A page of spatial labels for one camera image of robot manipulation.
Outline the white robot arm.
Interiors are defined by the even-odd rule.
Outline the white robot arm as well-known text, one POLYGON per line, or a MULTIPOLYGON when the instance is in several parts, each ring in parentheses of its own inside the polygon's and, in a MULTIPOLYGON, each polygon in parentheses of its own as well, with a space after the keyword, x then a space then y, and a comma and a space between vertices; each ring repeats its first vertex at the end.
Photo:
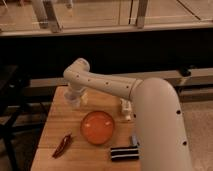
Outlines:
POLYGON ((179 97, 168 81, 95 74, 83 58, 63 76, 76 90, 89 87, 132 102, 141 171, 193 171, 179 97))

